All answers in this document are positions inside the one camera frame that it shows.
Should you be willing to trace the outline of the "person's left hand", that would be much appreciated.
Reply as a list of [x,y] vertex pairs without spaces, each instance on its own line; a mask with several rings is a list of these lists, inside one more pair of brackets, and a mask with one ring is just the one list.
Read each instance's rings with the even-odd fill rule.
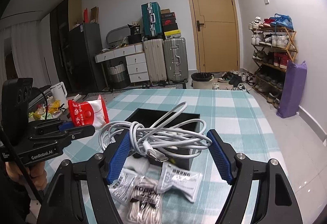
[[[26,168],[34,186],[38,191],[44,190],[47,185],[47,172],[44,169],[45,161],[35,163],[32,167]],[[6,171],[11,180],[23,185],[23,174],[14,162],[6,162]]]

